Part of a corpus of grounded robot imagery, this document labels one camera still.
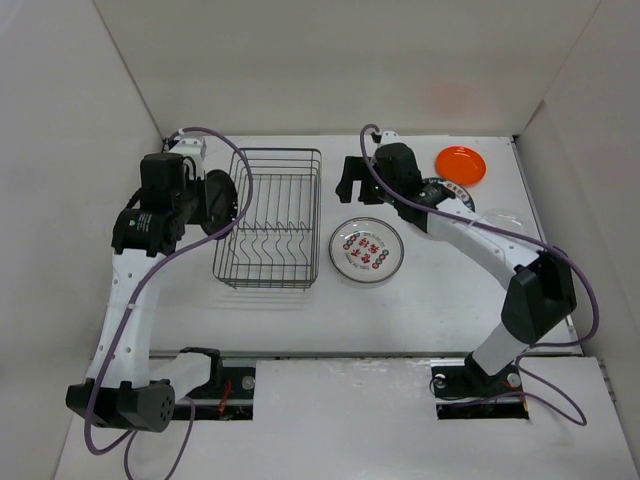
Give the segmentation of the white plate red characters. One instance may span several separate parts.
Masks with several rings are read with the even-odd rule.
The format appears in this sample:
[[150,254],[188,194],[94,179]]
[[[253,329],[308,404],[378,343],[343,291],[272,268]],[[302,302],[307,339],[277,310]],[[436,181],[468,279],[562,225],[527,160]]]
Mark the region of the white plate red characters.
[[388,223],[371,217],[349,219],[332,233],[328,252],[334,268],[360,284],[385,282],[403,264],[405,247]]

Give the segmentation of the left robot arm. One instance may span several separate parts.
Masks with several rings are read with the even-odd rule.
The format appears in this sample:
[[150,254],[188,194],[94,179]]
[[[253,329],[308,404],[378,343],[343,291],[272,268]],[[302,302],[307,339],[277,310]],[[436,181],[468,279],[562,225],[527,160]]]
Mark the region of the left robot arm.
[[118,215],[111,247],[112,283],[101,336],[82,383],[66,394],[67,407],[89,426],[162,432],[178,402],[193,391],[204,397],[223,387],[219,353],[187,347],[153,370],[150,341],[154,318],[144,312],[159,299],[149,282],[189,225],[217,233],[237,213],[237,192],[228,175],[207,171],[206,144],[183,138],[166,152],[140,162],[136,202]]

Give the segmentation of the black plate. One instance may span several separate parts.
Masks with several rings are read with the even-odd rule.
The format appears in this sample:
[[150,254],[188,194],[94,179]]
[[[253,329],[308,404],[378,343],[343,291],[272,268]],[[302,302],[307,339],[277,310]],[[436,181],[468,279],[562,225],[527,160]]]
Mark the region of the black plate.
[[236,219],[238,193],[231,177],[219,169],[207,173],[205,186],[208,219],[201,224],[201,228],[207,236],[210,236]]

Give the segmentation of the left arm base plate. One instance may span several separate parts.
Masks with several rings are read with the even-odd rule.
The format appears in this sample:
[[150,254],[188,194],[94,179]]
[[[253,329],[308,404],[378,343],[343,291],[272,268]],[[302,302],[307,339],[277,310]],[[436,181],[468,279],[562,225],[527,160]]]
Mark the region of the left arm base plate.
[[256,368],[210,361],[167,363],[151,372],[153,381],[167,380],[174,390],[174,420],[189,420],[192,402],[195,420],[244,421],[253,418]]

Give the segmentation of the orange plate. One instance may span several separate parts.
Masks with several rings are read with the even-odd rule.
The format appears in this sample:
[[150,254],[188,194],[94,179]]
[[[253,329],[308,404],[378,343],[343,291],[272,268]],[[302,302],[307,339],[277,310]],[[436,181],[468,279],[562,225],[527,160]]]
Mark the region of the orange plate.
[[443,149],[435,160],[436,173],[461,186],[473,186],[486,175],[484,158],[475,150],[464,146]]

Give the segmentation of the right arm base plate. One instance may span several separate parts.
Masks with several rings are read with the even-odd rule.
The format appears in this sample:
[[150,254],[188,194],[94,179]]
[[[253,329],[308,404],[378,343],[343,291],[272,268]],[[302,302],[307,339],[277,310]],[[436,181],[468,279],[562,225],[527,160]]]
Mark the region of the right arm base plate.
[[486,376],[467,365],[433,363],[429,389],[439,420],[528,420],[519,370]]

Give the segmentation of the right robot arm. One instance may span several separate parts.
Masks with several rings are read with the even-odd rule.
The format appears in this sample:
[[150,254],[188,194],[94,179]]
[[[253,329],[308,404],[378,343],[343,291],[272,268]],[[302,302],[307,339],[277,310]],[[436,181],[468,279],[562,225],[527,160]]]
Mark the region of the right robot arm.
[[463,366],[435,372],[447,398],[487,397],[514,372],[515,360],[577,306],[572,267],[525,235],[481,222],[446,186],[421,175],[406,144],[381,144],[373,157],[348,156],[336,194],[341,203],[387,203],[398,216],[476,262],[505,289],[500,322]]

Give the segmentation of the green rimmed white plate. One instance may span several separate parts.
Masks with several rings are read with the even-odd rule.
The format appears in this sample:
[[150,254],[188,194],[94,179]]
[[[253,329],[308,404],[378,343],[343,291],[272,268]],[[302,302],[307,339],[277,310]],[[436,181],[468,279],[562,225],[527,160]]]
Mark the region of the green rimmed white plate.
[[472,212],[476,211],[476,205],[471,194],[465,187],[461,186],[460,184],[442,177],[428,177],[424,179],[424,183],[433,185],[438,184],[447,188],[448,190],[453,192],[455,197],[461,200],[469,210],[471,210]]

